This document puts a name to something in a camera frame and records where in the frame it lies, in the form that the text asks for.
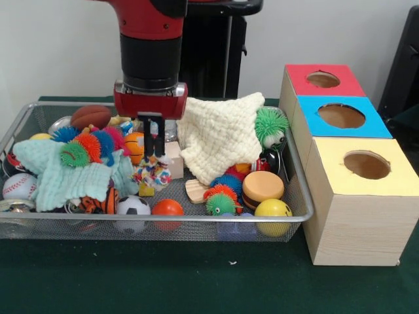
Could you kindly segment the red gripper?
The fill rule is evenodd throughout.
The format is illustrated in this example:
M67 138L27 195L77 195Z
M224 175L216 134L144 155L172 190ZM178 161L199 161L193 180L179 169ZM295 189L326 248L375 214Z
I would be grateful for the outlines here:
M178 96L149 96L143 94L127 94L114 89L115 107L120 116L136 118L138 116L157 115L158 134L155 137L155 155L165 154L165 122L179 120L185 111L188 89L185 88ZM143 118L144 153L147 157L153 155L153 136L151 121Z

